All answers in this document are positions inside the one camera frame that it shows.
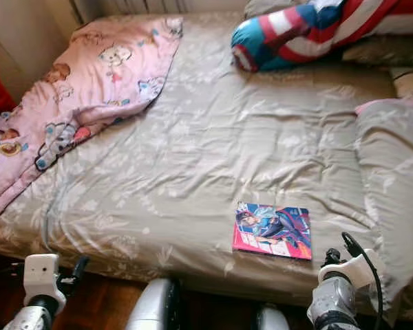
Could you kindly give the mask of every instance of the comic book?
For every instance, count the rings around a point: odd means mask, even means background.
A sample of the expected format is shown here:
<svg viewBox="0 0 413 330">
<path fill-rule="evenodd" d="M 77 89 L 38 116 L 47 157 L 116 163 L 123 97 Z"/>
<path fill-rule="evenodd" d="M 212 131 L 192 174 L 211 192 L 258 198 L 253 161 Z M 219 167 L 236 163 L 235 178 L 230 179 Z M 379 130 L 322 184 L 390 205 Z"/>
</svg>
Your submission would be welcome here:
<svg viewBox="0 0 413 330">
<path fill-rule="evenodd" d="M 311 260 L 309 211 L 239 202 L 233 250 Z"/>
</svg>

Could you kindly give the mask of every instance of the pink blanket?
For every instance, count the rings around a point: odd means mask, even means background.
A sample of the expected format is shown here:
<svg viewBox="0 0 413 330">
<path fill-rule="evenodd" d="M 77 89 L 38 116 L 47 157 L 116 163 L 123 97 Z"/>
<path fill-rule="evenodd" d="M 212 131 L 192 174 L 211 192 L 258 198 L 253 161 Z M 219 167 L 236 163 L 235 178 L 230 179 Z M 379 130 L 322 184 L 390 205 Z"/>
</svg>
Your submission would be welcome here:
<svg viewBox="0 0 413 330">
<path fill-rule="evenodd" d="M 58 157 L 160 93 L 182 20 L 104 19 L 70 46 L 11 113 L 0 114 L 0 213 Z"/>
</svg>

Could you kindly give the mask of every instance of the bed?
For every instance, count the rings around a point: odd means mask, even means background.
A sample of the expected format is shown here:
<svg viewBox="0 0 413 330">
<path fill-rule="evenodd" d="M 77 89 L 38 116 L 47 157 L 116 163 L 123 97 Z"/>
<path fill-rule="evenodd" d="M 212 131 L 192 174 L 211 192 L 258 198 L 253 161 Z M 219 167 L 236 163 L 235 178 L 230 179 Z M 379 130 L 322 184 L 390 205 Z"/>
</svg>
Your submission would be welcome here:
<svg viewBox="0 0 413 330">
<path fill-rule="evenodd" d="M 86 254 L 89 271 L 106 276 L 171 275 L 204 292 L 307 305 L 326 250 L 347 257 L 342 231 L 376 248 L 354 111 L 395 97 L 388 73 L 324 61 L 242 72 L 229 47 L 241 20 L 241 12 L 186 15 L 158 99 L 19 195 L 0 216 L 0 253 L 53 251 L 66 266 Z M 238 201 L 309 209 L 313 260 L 233 252 Z M 413 318 L 413 290 L 398 311 L 400 300 L 394 317 Z M 358 303 L 370 309 L 366 293 Z"/>
</svg>

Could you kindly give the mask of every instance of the cartoon print blanket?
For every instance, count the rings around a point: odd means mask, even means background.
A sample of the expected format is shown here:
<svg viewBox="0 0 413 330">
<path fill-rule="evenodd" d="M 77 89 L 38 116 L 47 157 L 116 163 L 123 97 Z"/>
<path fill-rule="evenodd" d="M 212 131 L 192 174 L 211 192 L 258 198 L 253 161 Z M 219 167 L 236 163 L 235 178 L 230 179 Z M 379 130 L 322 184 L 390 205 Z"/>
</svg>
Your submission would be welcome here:
<svg viewBox="0 0 413 330">
<path fill-rule="evenodd" d="M 243 22 L 231 47 L 236 64 L 256 72 L 307 63 L 370 34 L 413 34 L 413 0 L 310 0 Z"/>
<path fill-rule="evenodd" d="M 0 114 L 0 213 L 58 157 L 160 93 L 182 19 L 108 18 L 70 46 L 12 112 Z"/>
</svg>

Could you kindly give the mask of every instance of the wooden floor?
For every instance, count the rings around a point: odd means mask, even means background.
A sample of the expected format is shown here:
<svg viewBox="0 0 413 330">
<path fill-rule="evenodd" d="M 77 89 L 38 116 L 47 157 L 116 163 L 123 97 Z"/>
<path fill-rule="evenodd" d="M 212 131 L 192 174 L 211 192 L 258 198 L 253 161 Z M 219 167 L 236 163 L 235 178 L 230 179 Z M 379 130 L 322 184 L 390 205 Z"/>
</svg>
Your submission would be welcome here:
<svg viewBox="0 0 413 330">
<path fill-rule="evenodd" d="M 8 260 L 0 257 L 0 267 Z M 123 330 L 145 285 L 125 280 L 86 274 L 75 296 L 54 323 L 54 330 Z M 22 307 L 24 290 L 21 278 L 0 277 L 0 329 Z M 184 291 L 182 306 L 186 320 L 184 329 L 251 330 L 251 319 L 258 302 Z M 292 330 L 311 330 L 306 309 L 279 307 L 288 318 Z M 372 318 L 360 323 L 372 324 Z M 396 329 L 413 329 L 413 323 L 400 323 Z"/>
</svg>

